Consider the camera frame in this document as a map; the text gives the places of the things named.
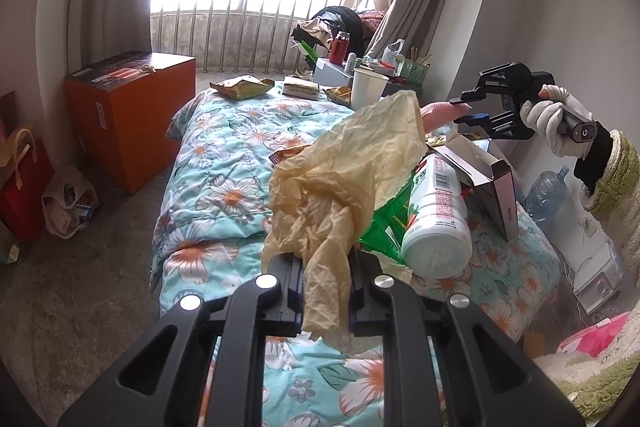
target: water bottle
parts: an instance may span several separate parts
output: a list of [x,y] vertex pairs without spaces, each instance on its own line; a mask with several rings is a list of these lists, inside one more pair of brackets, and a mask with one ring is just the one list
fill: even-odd
[[566,165],[562,166],[560,172],[541,172],[538,179],[531,185],[526,198],[526,210],[541,228],[556,215],[569,192],[569,188],[564,183],[567,172],[569,167]]
[[453,167],[427,156],[414,176],[409,222],[401,256],[416,275],[445,279],[460,273],[471,259],[466,204]]

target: red thermos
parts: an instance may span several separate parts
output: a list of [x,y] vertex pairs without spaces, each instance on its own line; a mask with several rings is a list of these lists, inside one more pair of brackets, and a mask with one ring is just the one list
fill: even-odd
[[329,62],[336,66],[341,66],[344,62],[344,57],[347,55],[347,49],[349,47],[349,34],[347,32],[338,32],[334,41],[331,43],[331,50],[329,51]]

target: white plastic bag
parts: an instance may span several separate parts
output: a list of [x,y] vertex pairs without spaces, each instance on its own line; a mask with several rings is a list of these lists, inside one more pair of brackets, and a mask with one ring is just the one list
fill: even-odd
[[94,186],[75,167],[63,167],[53,175],[42,195],[47,230],[68,239],[89,226],[100,204]]
[[389,66],[393,68],[397,68],[398,63],[396,62],[396,57],[402,51],[402,47],[404,46],[404,39],[398,39],[393,44],[389,44],[385,51],[382,54],[382,62],[385,64],[389,64]]

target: gloved hand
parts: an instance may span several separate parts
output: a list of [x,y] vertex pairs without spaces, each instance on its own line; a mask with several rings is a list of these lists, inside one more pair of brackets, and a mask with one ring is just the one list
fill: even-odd
[[576,156],[585,159],[591,148],[591,142],[576,143],[567,135],[558,133],[562,121],[561,104],[564,103],[573,112],[591,120],[591,113],[564,87],[542,86],[540,98],[548,98],[533,105],[525,102],[520,108],[520,118],[524,125],[542,134],[551,152],[556,156]]

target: green snack bag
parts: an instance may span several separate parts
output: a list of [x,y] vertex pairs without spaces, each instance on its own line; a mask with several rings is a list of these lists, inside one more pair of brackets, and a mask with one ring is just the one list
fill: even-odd
[[409,181],[394,198],[373,213],[369,228],[359,240],[367,250],[383,253],[402,265],[404,261],[400,255],[400,245],[409,221],[412,185],[412,181]]

